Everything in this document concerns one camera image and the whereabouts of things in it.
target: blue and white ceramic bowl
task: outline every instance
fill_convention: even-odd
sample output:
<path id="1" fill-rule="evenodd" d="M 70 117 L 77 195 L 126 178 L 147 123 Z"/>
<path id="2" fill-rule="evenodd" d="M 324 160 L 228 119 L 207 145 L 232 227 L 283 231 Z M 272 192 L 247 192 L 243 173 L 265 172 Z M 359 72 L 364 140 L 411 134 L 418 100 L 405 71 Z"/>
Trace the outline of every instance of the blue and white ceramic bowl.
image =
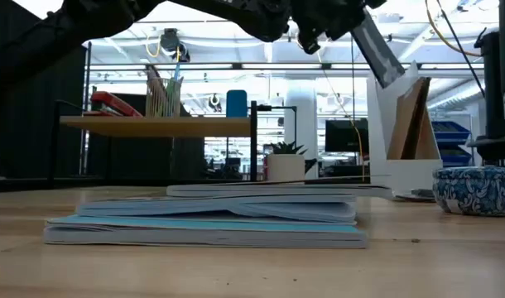
<path id="1" fill-rule="evenodd" d="M 436 203 L 454 214 L 505 216 L 505 167 L 456 167 L 433 172 Z"/>

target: book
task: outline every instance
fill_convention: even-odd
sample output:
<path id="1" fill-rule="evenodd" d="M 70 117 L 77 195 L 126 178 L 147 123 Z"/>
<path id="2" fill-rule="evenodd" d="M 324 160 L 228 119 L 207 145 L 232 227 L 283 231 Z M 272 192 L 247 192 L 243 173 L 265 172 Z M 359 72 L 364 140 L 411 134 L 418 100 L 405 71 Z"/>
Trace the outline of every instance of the book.
<path id="1" fill-rule="evenodd" d="M 351 223 L 356 197 L 349 194 L 250 193 L 215 197 L 146 197 L 108 199 L 78 206 L 81 216 L 157 216 L 228 211 L 247 217 L 278 217 L 305 221 Z"/>
<path id="2" fill-rule="evenodd" d="M 187 245 L 251 248 L 365 248 L 353 226 L 298 221 L 249 221 L 86 217 L 50 219 L 52 244 Z"/>
<path id="3" fill-rule="evenodd" d="M 365 248 L 357 196 L 392 196 L 375 185 L 176 185 L 165 194 L 106 199 L 47 221 L 56 244 L 252 248 Z"/>
<path id="4" fill-rule="evenodd" d="M 309 195 L 355 195 L 358 197 L 393 198 L 392 190 L 377 185 L 173 185 L 166 188 L 166 195 L 172 197 L 211 197 L 219 195 L 248 194 L 309 194 Z"/>

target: light blue notebook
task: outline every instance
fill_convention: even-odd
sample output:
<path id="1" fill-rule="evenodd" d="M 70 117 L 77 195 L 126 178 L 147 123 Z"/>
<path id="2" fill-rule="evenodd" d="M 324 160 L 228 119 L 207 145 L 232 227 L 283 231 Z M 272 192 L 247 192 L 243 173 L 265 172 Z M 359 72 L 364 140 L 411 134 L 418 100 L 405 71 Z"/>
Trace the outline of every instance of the light blue notebook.
<path id="1" fill-rule="evenodd" d="M 44 240 L 56 244 L 187 245 L 253 248 L 365 248 L 353 226 L 291 221 L 140 219 L 69 216 L 48 220 Z"/>

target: wooden shelf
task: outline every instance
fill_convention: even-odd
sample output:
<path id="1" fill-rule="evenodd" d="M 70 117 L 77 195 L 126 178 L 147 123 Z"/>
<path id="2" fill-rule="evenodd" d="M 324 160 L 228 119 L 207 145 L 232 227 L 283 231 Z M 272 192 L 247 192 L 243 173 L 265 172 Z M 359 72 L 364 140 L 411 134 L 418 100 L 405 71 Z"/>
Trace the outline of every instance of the wooden shelf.
<path id="1" fill-rule="evenodd" d="M 250 137 L 248 118 L 64 116 L 60 123 L 107 137 Z"/>

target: computer monitor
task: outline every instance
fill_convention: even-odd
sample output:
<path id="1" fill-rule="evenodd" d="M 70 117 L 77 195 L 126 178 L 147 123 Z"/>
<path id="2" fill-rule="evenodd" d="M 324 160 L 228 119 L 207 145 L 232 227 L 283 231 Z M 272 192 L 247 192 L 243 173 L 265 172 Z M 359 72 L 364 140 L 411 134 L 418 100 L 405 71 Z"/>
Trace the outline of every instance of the computer monitor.
<path id="1" fill-rule="evenodd" d="M 368 145 L 368 121 L 355 121 L 355 126 L 361 134 L 363 154 L 370 152 Z M 326 121 L 326 152 L 359 152 L 359 138 L 352 123 L 348 120 Z"/>
<path id="2" fill-rule="evenodd" d="M 242 165 L 242 159 L 236 157 L 229 157 L 227 159 L 227 166 L 233 166 L 239 170 L 239 167 Z"/>

